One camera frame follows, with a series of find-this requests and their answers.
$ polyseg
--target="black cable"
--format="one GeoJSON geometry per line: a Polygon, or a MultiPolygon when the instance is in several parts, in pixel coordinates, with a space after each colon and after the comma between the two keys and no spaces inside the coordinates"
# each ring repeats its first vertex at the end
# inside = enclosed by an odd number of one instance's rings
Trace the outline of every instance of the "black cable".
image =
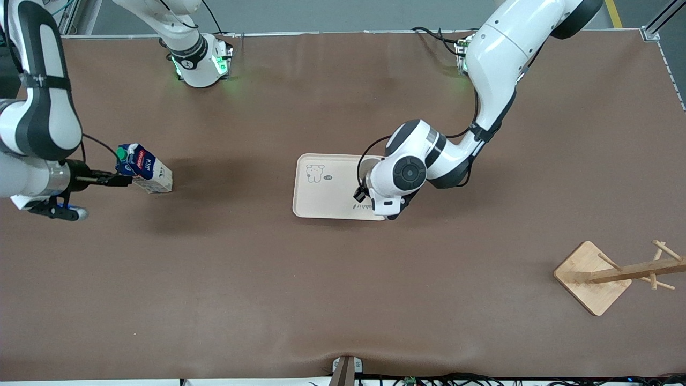
{"type": "Polygon", "coordinates": [[[215,32],[216,34],[225,34],[226,32],[222,30],[222,28],[219,26],[219,23],[217,22],[217,18],[214,17],[214,12],[210,9],[209,5],[205,3],[205,0],[202,0],[202,3],[205,5],[205,8],[207,8],[207,12],[210,12],[210,16],[212,16],[212,20],[214,20],[215,25],[217,26],[217,31],[215,32]]]}
{"type": "Polygon", "coordinates": [[[668,376],[665,378],[664,381],[662,381],[661,385],[664,386],[670,382],[674,381],[675,383],[680,383],[681,385],[686,385],[686,374],[683,373],[676,373],[668,376]]]}
{"type": "Polygon", "coordinates": [[[460,386],[465,386],[465,385],[468,385],[468,384],[470,384],[470,383],[476,383],[476,384],[479,385],[479,386],[484,386],[484,384],[481,383],[481,382],[479,382],[477,379],[470,379],[469,381],[467,381],[467,382],[461,384],[460,386]]]}
{"type": "Polygon", "coordinates": [[[14,67],[16,67],[16,72],[23,73],[24,69],[21,66],[19,58],[17,58],[16,54],[14,53],[12,48],[12,39],[10,39],[10,0],[5,0],[3,2],[3,13],[3,25],[5,26],[5,28],[2,29],[3,40],[5,41],[7,48],[10,50],[10,57],[14,63],[14,67]]]}
{"type": "Polygon", "coordinates": [[[533,64],[534,64],[534,61],[536,60],[536,58],[539,57],[539,54],[541,53],[541,49],[543,49],[543,46],[545,45],[545,42],[547,42],[547,41],[548,41],[548,40],[543,41],[543,44],[539,47],[539,50],[536,51],[536,53],[534,54],[534,57],[531,58],[531,61],[529,62],[529,65],[526,66],[526,68],[528,68],[528,69],[531,68],[531,65],[533,65],[533,64]]]}
{"type": "Polygon", "coordinates": [[[635,379],[635,380],[639,381],[639,383],[641,383],[640,380],[642,379],[642,378],[639,377],[639,376],[616,376],[616,377],[613,377],[613,378],[604,379],[604,380],[602,380],[602,381],[600,381],[600,382],[594,382],[594,383],[592,383],[592,384],[593,384],[593,386],[602,386],[602,385],[606,384],[607,382],[619,381],[619,380],[622,380],[622,379],[628,380],[629,378],[631,378],[632,380],[635,379]]]}
{"type": "Polygon", "coordinates": [[[103,141],[99,140],[98,138],[95,138],[95,137],[88,135],[86,133],[84,133],[83,136],[88,138],[91,141],[98,143],[99,145],[101,145],[105,149],[109,150],[112,153],[112,155],[114,155],[115,158],[117,159],[117,163],[119,163],[119,157],[117,157],[117,152],[115,152],[108,144],[106,144],[103,141]]]}
{"type": "Polygon", "coordinates": [[[360,165],[362,165],[362,159],[364,159],[364,156],[367,155],[367,153],[369,152],[369,150],[372,150],[372,148],[374,147],[374,145],[378,144],[379,142],[381,142],[381,141],[383,141],[383,140],[385,140],[385,139],[389,139],[389,138],[391,138],[391,136],[390,136],[390,135],[386,135],[385,137],[381,137],[381,138],[377,139],[376,141],[372,142],[371,145],[367,146],[367,149],[365,149],[365,151],[362,153],[362,155],[359,156],[359,161],[357,162],[357,182],[359,183],[359,186],[360,186],[360,187],[362,187],[362,179],[359,177],[359,167],[360,167],[360,165]]]}
{"type": "Polygon", "coordinates": [[[556,381],[548,383],[546,386],[577,386],[578,383],[568,383],[565,381],[556,381]]]}
{"type": "Polygon", "coordinates": [[[461,56],[461,54],[458,54],[456,51],[454,51],[452,48],[450,48],[450,46],[448,46],[448,42],[445,39],[445,37],[443,37],[443,32],[441,32],[440,28],[438,28],[438,35],[440,36],[440,40],[443,42],[443,45],[445,46],[445,49],[448,50],[448,52],[450,52],[451,54],[453,54],[455,56],[461,56]]]}
{"type": "Polygon", "coordinates": [[[86,163],[86,148],[84,147],[84,141],[83,139],[81,140],[81,143],[79,144],[79,147],[81,148],[81,161],[86,163]]]}
{"type": "MultiPolygon", "coordinates": [[[[472,122],[476,121],[476,117],[479,115],[479,93],[474,89],[474,118],[472,122]]],[[[460,134],[446,135],[446,138],[457,138],[461,137],[469,132],[469,128],[465,128],[460,134]]]]}
{"type": "Polygon", "coordinates": [[[165,6],[165,8],[167,8],[167,11],[169,11],[169,12],[172,13],[172,15],[174,16],[174,18],[175,18],[179,23],[185,25],[185,26],[188,27],[188,28],[192,28],[192,29],[194,29],[194,30],[197,29],[197,28],[199,27],[198,24],[195,24],[195,25],[188,25],[188,24],[184,23],[181,19],[178,18],[178,16],[176,16],[176,14],[174,14],[174,11],[172,11],[172,9],[167,5],[167,3],[165,3],[165,0],[160,0],[160,3],[162,3],[162,5],[165,6]]]}
{"type": "Polygon", "coordinates": [[[452,40],[452,39],[441,38],[441,36],[439,36],[439,35],[433,33],[431,30],[429,30],[428,28],[424,28],[424,27],[415,27],[415,28],[412,28],[412,31],[415,31],[415,32],[417,32],[417,31],[426,32],[426,33],[429,34],[432,38],[437,39],[437,40],[439,40],[439,41],[445,41],[445,42],[453,43],[453,44],[456,44],[456,43],[458,42],[458,41],[455,41],[455,40],[452,40]]]}

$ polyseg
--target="gray floor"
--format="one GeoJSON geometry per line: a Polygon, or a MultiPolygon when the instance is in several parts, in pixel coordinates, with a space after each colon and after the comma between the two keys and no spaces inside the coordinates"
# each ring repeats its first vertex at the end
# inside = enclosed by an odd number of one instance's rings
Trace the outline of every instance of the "gray floor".
{"type": "MultiPolygon", "coordinates": [[[[206,0],[223,30],[256,32],[359,32],[408,30],[418,25],[431,29],[467,30],[480,27],[495,10],[489,0],[206,0]]],[[[203,32],[216,32],[204,7],[192,15],[203,32]]],[[[607,10],[589,25],[612,28],[607,10]]],[[[151,34],[144,22],[104,0],[93,34],[151,34]]]]}

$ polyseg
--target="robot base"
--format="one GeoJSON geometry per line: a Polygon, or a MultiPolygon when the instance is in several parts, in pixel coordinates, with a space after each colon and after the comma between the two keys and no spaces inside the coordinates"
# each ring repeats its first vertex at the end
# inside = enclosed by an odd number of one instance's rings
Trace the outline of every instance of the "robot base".
{"type": "Polygon", "coordinates": [[[202,88],[215,84],[218,80],[228,79],[233,57],[233,47],[211,34],[201,34],[208,43],[207,55],[195,69],[185,69],[174,59],[178,79],[189,86],[202,88]]]}
{"type": "MultiPolygon", "coordinates": [[[[365,157],[378,160],[379,157],[365,157]]],[[[357,187],[359,155],[303,154],[298,159],[293,192],[293,213],[305,218],[381,221],[369,197],[358,203],[351,192],[357,187]]]]}

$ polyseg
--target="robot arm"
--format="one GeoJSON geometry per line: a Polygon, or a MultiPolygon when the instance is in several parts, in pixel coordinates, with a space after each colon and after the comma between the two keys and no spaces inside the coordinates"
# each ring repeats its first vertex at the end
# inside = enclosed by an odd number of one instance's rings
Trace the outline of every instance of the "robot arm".
{"type": "Polygon", "coordinates": [[[2,30],[19,52],[27,98],[0,100],[0,197],[32,213],[82,220],[88,212],[69,205],[71,192],[90,184],[126,186],[131,179],[66,159],[79,146],[82,130],[57,25],[38,0],[3,5],[2,30]],[[57,203],[57,197],[64,201],[57,203]]]}
{"type": "MultiPolygon", "coordinates": [[[[454,188],[500,129],[515,99],[521,71],[548,36],[568,38],[598,12],[602,0],[507,0],[475,33],[466,53],[480,110],[459,144],[422,120],[404,123],[388,140],[385,158],[364,176],[361,192],[378,216],[395,219],[427,180],[454,188]]],[[[358,190],[355,197],[364,198],[358,190]]]]}
{"type": "Polygon", "coordinates": [[[190,16],[200,0],[113,0],[145,21],[171,53],[176,72],[188,85],[208,87],[228,75],[233,48],[201,34],[190,16]]]}

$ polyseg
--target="metal frame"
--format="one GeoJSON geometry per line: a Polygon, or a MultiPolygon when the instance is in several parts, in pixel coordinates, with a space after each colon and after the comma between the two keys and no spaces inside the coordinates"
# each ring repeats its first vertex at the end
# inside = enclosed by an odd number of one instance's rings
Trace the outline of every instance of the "metal frame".
{"type": "Polygon", "coordinates": [[[658,31],[662,28],[681,8],[686,5],[686,0],[670,0],[665,7],[655,15],[647,24],[641,27],[641,36],[645,41],[658,41],[658,31]]]}
{"type": "Polygon", "coordinates": [[[75,15],[77,14],[78,10],[83,6],[83,3],[84,2],[82,0],[74,0],[62,12],[62,17],[60,17],[60,21],[58,23],[58,29],[60,30],[60,33],[62,35],[69,34],[69,31],[76,22],[75,15]]]}

